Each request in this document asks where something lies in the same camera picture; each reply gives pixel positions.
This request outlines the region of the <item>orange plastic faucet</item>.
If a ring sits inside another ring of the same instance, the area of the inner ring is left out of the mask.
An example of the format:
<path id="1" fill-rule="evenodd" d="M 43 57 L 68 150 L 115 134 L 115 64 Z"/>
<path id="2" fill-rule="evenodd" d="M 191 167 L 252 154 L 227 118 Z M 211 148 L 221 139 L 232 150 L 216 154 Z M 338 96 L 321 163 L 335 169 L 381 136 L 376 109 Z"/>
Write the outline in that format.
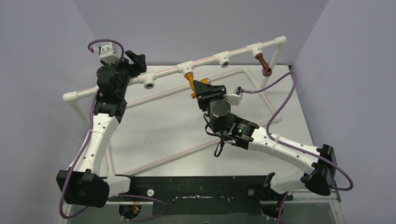
<path id="1" fill-rule="evenodd" d="M 188 80 L 190 88 L 192 90 L 191 97 L 193 99 L 195 99 L 196 98 L 196 91 L 195 91 L 195 86 L 194 86 L 194 83 L 193 83 L 195 81 L 193 73 L 192 72 L 186 73 L 185 78 Z M 201 79 L 200 82 L 204 83 L 204 84 L 210 84 L 210 79 L 209 78 L 204 78 L 204 79 Z"/>

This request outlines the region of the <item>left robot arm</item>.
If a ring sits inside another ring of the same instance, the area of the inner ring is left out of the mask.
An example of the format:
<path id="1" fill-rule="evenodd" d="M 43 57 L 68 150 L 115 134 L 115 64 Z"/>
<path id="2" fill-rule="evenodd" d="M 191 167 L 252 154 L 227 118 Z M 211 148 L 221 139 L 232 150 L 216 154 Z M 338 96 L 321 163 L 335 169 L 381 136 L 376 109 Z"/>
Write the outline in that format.
<path id="1" fill-rule="evenodd" d="M 101 61 L 97 70 L 98 90 L 92 105 L 89 131 L 75 160 L 67 170 L 59 170 L 56 181 L 61 190 L 59 204 L 103 207 L 110 197 L 121 194 L 126 200 L 138 196 L 130 178 L 100 177 L 102 160 L 110 139 L 126 110 L 126 90 L 131 78 L 146 72 L 145 55 L 128 50 L 118 63 Z"/>

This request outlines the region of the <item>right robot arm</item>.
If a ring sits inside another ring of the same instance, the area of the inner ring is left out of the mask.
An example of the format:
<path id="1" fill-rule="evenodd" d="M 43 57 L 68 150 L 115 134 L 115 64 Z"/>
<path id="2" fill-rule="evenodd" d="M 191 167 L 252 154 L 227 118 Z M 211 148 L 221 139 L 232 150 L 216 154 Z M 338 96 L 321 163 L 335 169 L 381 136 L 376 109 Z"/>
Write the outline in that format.
<path id="1" fill-rule="evenodd" d="M 335 163 L 334 149 L 300 144 L 271 134 L 264 127 L 231 113 L 226 100 L 224 85 L 210 85 L 194 80 L 199 108 L 204 112 L 206 128 L 210 136 L 220 138 L 221 146 L 230 144 L 245 150 L 268 154 L 296 167 L 286 173 L 270 173 L 262 192 L 268 199 L 275 199 L 288 191 L 307 189 L 321 196 L 329 196 L 335 176 L 335 168 L 322 160 Z"/>

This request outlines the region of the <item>brown copper faucet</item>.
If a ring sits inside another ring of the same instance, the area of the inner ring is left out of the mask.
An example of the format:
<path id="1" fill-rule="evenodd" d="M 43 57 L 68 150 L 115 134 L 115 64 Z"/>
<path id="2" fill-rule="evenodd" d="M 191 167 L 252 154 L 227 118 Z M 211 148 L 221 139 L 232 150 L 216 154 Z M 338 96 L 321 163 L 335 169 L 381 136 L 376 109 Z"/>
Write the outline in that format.
<path id="1" fill-rule="evenodd" d="M 272 68 L 266 62 L 262 53 L 259 53 L 255 56 L 255 58 L 259 61 L 262 66 L 262 74 L 264 77 L 270 77 L 272 75 Z"/>

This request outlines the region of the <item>white PVC pipe frame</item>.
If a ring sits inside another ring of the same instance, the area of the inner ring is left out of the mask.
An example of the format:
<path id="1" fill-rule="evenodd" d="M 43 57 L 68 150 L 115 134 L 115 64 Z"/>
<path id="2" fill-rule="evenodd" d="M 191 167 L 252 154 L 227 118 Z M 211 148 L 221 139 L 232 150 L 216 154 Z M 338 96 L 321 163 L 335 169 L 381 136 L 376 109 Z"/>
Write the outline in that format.
<path id="1" fill-rule="evenodd" d="M 201 66 L 208 66 L 212 63 L 218 63 L 222 68 L 226 68 L 229 66 L 230 58 L 243 54 L 252 54 L 252 56 L 255 58 L 257 54 L 262 53 L 266 62 L 273 69 L 286 42 L 287 38 L 285 36 L 280 36 L 270 41 L 250 44 L 240 49 L 220 52 L 207 58 L 183 62 L 175 65 L 174 67 L 161 71 L 144 72 L 137 77 L 131 78 L 128 82 L 128 85 L 131 86 L 134 84 L 143 84 L 146 89 L 151 89 L 155 85 L 154 81 L 159 78 L 177 73 L 183 74 L 183 76 L 185 77 L 186 73 L 193 73 L 193 69 Z M 264 77 L 262 85 L 266 85 L 268 80 L 269 77 Z M 125 108 L 128 109 L 138 105 L 142 105 L 144 103 L 148 103 L 160 98 L 171 96 L 187 89 L 191 89 L 189 83 L 187 85 L 180 86 L 172 90 L 164 91 L 156 95 L 149 96 L 147 98 L 141 98 L 137 101 L 127 103 Z M 107 170 L 106 175 L 113 177 L 116 175 L 116 173 L 113 166 L 110 137 L 104 134 L 99 129 L 95 128 L 95 124 L 93 122 L 94 114 L 85 114 L 78 105 L 78 101 L 80 99 L 88 96 L 93 96 L 98 90 L 99 87 L 95 86 L 90 89 L 82 91 L 72 91 L 63 95 L 63 101 L 66 102 L 76 112 L 76 114 L 89 126 L 89 133 L 92 135 L 90 138 L 86 138 L 86 141 L 82 145 L 79 151 L 81 155 L 77 155 L 76 158 L 73 160 L 73 164 L 76 165 L 74 170 L 78 171 L 79 168 L 90 167 L 94 168 L 97 171 L 100 171 L 102 162 L 105 162 Z"/>

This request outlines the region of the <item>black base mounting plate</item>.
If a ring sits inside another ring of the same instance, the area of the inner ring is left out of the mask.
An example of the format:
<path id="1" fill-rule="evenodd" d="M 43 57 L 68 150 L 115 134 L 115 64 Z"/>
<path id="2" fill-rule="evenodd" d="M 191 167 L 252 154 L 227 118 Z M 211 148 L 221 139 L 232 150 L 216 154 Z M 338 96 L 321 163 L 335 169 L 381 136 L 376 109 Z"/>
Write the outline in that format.
<path id="1" fill-rule="evenodd" d="M 265 175 L 131 177 L 122 196 L 109 198 L 142 206 L 148 202 L 152 213 L 166 215 L 223 215 L 244 213 L 276 217 L 285 200 L 293 196 L 270 189 Z"/>

